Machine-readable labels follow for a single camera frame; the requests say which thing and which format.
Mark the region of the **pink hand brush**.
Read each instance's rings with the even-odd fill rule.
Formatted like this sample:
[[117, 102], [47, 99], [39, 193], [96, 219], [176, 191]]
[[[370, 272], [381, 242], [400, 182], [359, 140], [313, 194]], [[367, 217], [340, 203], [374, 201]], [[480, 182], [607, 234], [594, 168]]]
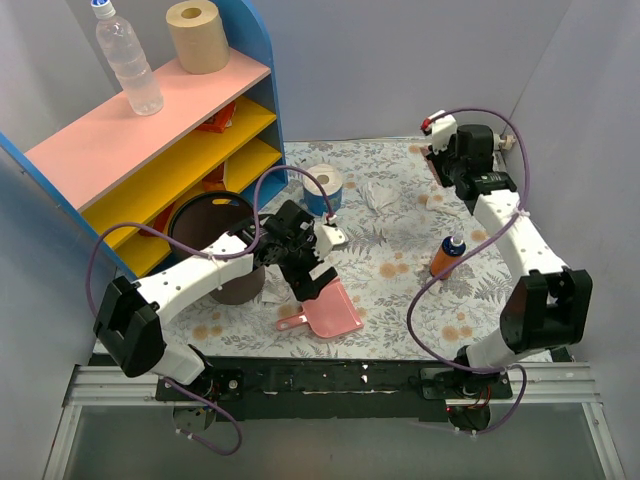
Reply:
[[425, 161], [432, 172], [436, 182], [442, 184], [442, 163], [443, 158], [440, 153], [436, 152], [432, 145], [428, 145], [424, 152]]

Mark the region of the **pink dustpan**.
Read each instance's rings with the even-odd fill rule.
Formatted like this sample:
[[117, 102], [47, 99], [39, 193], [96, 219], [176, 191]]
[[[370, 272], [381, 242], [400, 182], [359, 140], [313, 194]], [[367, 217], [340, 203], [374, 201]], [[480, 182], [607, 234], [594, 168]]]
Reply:
[[280, 319], [278, 331], [307, 325], [319, 338], [331, 339], [361, 329], [364, 326], [356, 307], [339, 278], [332, 280], [317, 299], [301, 303], [301, 311]]

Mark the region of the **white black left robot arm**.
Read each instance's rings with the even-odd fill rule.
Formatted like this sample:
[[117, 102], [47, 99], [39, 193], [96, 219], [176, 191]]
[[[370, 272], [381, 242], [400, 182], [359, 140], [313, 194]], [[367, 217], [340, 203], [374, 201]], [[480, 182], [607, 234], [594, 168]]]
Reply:
[[287, 201], [200, 250], [184, 246], [187, 258], [158, 274], [113, 280], [95, 308], [94, 333], [127, 377], [167, 377], [188, 398], [203, 399], [213, 386], [211, 365], [196, 348], [168, 342], [165, 326], [205, 294], [263, 266], [277, 266], [298, 301], [315, 300], [337, 276], [327, 256], [346, 241], [335, 215], [317, 222]]

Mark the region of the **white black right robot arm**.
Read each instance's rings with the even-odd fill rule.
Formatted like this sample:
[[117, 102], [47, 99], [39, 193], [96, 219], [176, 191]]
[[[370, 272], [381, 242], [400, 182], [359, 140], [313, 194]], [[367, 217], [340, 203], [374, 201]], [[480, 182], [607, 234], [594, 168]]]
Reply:
[[458, 125], [451, 115], [427, 123], [425, 131], [431, 137], [425, 157], [436, 178], [454, 188], [495, 238], [515, 286], [498, 328], [458, 351], [463, 366], [421, 371], [423, 394], [444, 399], [505, 393], [508, 378], [500, 368], [582, 340], [593, 281], [553, 252], [521, 207], [523, 191], [508, 173], [495, 169], [494, 154], [505, 140], [486, 125]]

